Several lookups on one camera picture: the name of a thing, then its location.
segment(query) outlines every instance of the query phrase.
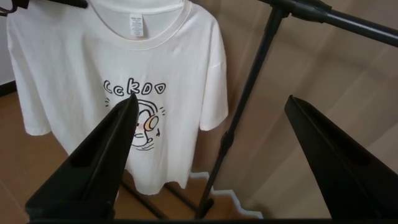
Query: clothes hanger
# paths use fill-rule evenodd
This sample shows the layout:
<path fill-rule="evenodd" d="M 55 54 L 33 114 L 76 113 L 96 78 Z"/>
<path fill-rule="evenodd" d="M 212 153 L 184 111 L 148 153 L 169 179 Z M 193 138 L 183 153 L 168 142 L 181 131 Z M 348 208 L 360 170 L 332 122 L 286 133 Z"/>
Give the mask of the clothes hanger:
<path fill-rule="evenodd" d="M 12 9 L 8 10 L 3 7 L 0 7 L 0 16 L 7 16 L 10 13 L 16 12 L 18 7 L 27 9 L 29 1 L 30 0 L 12 0 Z M 88 3 L 86 0 L 48 0 L 48 1 L 57 2 L 60 4 L 66 4 L 69 6 L 80 7 L 83 9 L 88 7 Z"/>

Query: t-shirt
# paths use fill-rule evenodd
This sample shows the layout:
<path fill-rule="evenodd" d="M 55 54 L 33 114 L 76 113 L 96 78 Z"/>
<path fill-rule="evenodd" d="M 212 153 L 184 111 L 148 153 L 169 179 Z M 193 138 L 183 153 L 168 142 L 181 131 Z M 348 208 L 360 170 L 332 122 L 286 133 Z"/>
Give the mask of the t-shirt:
<path fill-rule="evenodd" d="M 228 115 L 216 19 L 183 0 L 151 8 L 90 2 L 80 9 L 31 1 L 7 18 L 26 132 L 52 131 L 71 154 L 135 93 L 140 112 L 126 169 L 136 189 L 156 194 L 171 181 L 184 188 L 199 128 L 211 130 Z"/>

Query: tiled floor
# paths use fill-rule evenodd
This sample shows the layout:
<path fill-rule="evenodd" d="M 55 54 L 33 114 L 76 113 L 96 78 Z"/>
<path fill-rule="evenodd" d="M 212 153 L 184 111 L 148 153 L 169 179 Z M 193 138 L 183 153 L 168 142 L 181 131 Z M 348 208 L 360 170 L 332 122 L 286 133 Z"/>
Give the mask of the tiled floor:
<path fill-rule="evenodd" d="M 21 108 L 16 93 L 0 98 L 0 223 L 26 223 L 24 212 L 27 199 L 43 184 L 67 158 L 52 134 L 29 136 L 25 133 Z M 206 180 L 190 179 L 184 195 L 197 203 Z M 169 218 L 191 219 L 194 213 L 168 190 L 147 196 Z M 114 206 L 116 218 L 155 219 L 143 205 L 123 189 Z M 215 205 L 207 219 L 250 218 L 240 215 L 227 196 L 215 197 Z"/>

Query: brown wall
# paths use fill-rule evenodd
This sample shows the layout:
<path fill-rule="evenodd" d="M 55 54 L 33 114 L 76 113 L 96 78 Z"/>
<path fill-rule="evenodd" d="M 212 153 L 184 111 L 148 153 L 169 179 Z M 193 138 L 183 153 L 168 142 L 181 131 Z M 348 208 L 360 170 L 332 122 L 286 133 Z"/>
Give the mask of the brown wall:
<path fill-rule="evenodd" d="M 193 170 L 210 170 L 271 7 L 257 0 L 199 0 L 220 23 L 230 116 L 201 133 Z M 396 0 L 324 0 L 335 10 L 398 29 Z M 267 218 L 329 217 L 283 108 L 309 101 L 398 171 L 398 49 L 328 24 L 284 19 L 216 181 Z"/>

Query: crew neckline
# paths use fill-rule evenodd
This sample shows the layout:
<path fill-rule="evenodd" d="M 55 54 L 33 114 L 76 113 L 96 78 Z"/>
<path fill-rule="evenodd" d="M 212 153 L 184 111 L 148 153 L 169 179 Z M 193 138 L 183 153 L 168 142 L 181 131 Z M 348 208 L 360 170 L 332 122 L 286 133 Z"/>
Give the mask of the crew neckline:
<path fill-rule="evenodd" d="M 100 4 L 101 7 L 106 7 L 112 11 L 118 11 L 120 13 L 137 13 L 137 11 L 128 11 L 128 10 L 120 10 L 120 7 L 107 7 L 101 2 L 92 3 L 89 2 L 88 9 L 85 10 L 84 18 L 87 26 L 91 28 L 93 32 L 95 32 L 98 37 L 102 39 L 106 39 L 108 42 L 112 44 L 118 45 L 122 48 L 129 50 L 149 50 L 155 47 L 158 47 L 172 38 L 175 33 L 181 28 L 181 26 L 185 23 L 188 18 L 188 15 L 192 8 L 192 3 L 189 0 L 183 0 L 181 4 L 169 6 L 169 7 L 160 7 L 156 9 L 149 9 L 148 11 L 140 10 L 139 13 L 142 14 L 161 14 L 165 12 L 170 12 L 174 10 L 181 9 L 180 14 L 175 18 L 175 20 L 169 25 L 164 31 L 158 34 L 155 37 L 151 37 L 150 39 L 144 40 L 132 40 L 127 39 L 117 32 L 115 32 L 109 25 L 107 25 L 101 16 L 98 14 L 95 9 L 95 4 Z"/>

